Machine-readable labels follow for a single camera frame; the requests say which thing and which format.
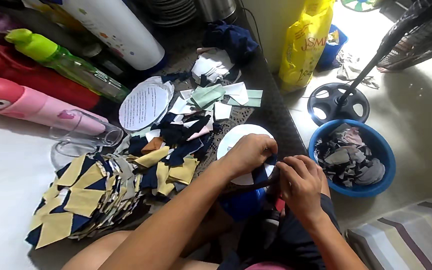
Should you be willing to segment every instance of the striped mat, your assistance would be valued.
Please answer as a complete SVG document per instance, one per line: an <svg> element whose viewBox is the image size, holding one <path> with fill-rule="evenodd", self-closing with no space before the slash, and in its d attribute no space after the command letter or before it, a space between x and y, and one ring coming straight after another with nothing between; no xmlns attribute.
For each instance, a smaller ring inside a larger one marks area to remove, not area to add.
<svg viewBox="0 0 432 270"><path fill-rule="evenodd" d="M345 237L371 270L432 270L432 199L348 229Z"/></svg>

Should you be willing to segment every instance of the white paper circle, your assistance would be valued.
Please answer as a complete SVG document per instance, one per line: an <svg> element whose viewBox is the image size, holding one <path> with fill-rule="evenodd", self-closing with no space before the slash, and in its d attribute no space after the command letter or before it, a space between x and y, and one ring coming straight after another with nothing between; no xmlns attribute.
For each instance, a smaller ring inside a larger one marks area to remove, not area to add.
<svg viewBox="0 0 432 270"><path fill-rule="evenodd" d="M228 133L226 133L224 138L219 143L219 146L217 148L216 158L218 160L222 158L244 135L248 135L251 133L266 134L270 138L274 139L271 133L269 133L266 129L258 125L253 125L253 124L237 125L233 127L230 131L228 131ZM273 172L274 165L265 164L264 167L266 169L266 174L269 177L269 175L271 175L271 173ZM241 175L233 179L231 182L241 186L252 185L255 183L253 181L253 176L250 173Z"/></svg>
<svg viewBox="0 0 432 270"><path fill-rule="evenodd" d="M119 108L119 122L127 130L140 130L154 121L168 107L168 91L160 83L141 83L124 99Z"/></svg>

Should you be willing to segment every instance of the pink shirt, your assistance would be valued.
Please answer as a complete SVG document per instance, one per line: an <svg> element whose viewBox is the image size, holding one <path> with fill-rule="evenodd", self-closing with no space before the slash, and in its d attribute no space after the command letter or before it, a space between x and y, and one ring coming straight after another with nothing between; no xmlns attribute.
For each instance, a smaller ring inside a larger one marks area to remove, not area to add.
<svg viewBox="0 0 432 270"><path fill-rule="evenodd" d="M279 264L272 261L264 261L257 264L253 264L246 268L245 270L293 270L286 265Z"/></svg>

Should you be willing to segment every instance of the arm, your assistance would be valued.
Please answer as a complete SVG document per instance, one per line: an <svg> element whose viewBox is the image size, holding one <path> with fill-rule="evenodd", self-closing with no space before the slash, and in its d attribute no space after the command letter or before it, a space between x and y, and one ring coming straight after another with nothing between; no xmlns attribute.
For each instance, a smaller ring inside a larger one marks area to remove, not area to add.
<svg viewBox="0 0 432 270"><path fill-rule="evenodd" d="M267 135L241 138L224 157L134 230L99 270L169 269L228 182L251 172L277 151L276 141Z"/></svg>
<svg viewBox="0 0 432 270"><path fill-rule="evenodd" d="M307 156L287 156L278 162L283 199L301 221L328 270L366 270L366 266L339 234L321 208L321 167Z"/></svg>

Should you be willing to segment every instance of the green plastic bottle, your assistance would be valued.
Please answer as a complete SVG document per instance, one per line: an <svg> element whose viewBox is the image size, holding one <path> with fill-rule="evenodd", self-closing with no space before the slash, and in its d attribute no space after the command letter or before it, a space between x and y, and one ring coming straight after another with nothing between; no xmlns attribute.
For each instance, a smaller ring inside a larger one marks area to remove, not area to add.
<svg viewBox="0 0 432 270"><path fill-rule="evenodd" d="M41 65L112 101L121 103L130 92L121 83L43 35L33 34L28 29L14 29L5 36L5 40L14 43L17 51Z"/></svg>

